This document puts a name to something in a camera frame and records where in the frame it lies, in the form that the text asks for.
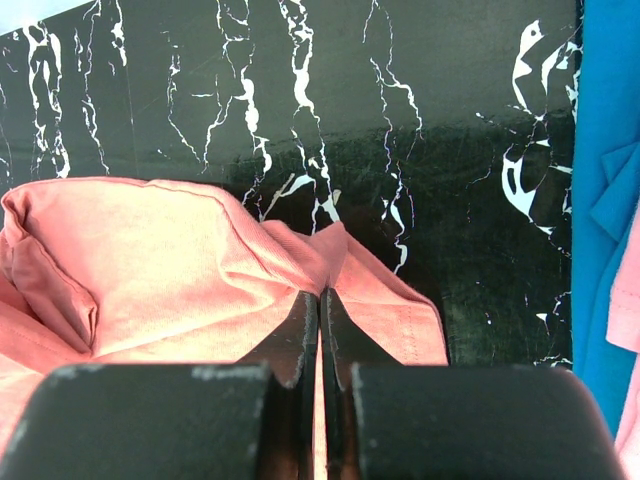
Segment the coral red t shirt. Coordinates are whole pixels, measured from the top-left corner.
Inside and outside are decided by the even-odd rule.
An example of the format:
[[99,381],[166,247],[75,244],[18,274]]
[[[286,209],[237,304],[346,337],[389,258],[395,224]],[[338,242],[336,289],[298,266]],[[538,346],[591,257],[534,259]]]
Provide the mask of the coral red t shirt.
[[444,365],[434,302],[341,223],[254,219],[225,190],[169,180],[27,183],[1,199],[1,460],[37,387],[87,364],[229,364],[297,295],[336,291],[403,365]]

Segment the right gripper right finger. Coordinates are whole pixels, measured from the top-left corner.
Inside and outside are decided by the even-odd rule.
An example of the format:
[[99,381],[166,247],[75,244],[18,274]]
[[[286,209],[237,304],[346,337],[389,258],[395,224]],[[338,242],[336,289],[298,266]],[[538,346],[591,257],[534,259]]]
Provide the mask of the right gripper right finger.
[[331,479],[621,479],[602,414],[570,371],[405,366],[320,300]]

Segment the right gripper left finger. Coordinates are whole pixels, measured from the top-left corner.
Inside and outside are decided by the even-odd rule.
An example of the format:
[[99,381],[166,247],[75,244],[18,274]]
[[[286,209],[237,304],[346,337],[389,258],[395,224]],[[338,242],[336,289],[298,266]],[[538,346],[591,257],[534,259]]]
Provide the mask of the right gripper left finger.
[[310,479],[318,301],[229,364],[87,364],[32,394],[5,479]]

